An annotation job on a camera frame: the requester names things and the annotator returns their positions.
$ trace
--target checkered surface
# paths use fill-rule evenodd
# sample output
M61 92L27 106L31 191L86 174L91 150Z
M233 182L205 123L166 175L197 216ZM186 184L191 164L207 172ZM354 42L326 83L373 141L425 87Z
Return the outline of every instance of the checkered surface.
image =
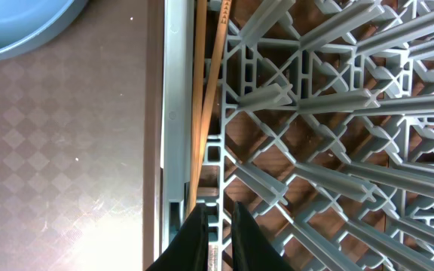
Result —
M141 234L137 4L91 2L43 48L0 62L0 270L82 270L75 246L101 220Z

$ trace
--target blue bowl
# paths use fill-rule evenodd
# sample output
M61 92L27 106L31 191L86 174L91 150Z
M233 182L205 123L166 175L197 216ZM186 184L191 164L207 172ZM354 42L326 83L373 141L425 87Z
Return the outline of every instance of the blue bowl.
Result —
M33 50L61 33L87 0L0 0L0 60Z

